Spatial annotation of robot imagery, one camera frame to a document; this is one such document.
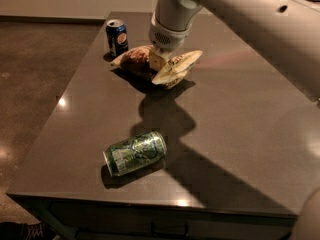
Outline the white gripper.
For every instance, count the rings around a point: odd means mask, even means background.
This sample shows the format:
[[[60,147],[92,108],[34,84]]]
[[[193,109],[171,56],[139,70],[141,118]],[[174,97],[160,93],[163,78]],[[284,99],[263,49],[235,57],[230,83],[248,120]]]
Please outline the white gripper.
[[[177,31],[170,30],[162,26],[152,15],[149,30],[149,39],[156,50],[164,53],[172,53],[179,49],[185,39],[188,37],[190,30]],[[160,71],[166,64],[166,59],[160,56],[156,51],[149,52],[149,66],[155,71]]]

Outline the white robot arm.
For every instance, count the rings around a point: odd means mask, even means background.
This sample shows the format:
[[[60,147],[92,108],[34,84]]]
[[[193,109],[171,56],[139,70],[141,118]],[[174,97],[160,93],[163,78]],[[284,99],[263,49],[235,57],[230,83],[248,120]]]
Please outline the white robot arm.
[[[290,240],[319,240],[319,10],[304,0],[158,0],[151,42],[163,52],[183,43],[206,8],[273,69],[208,64],[198,97],[205,124],[202,163],[176,162],[210,208],[296,214]]]

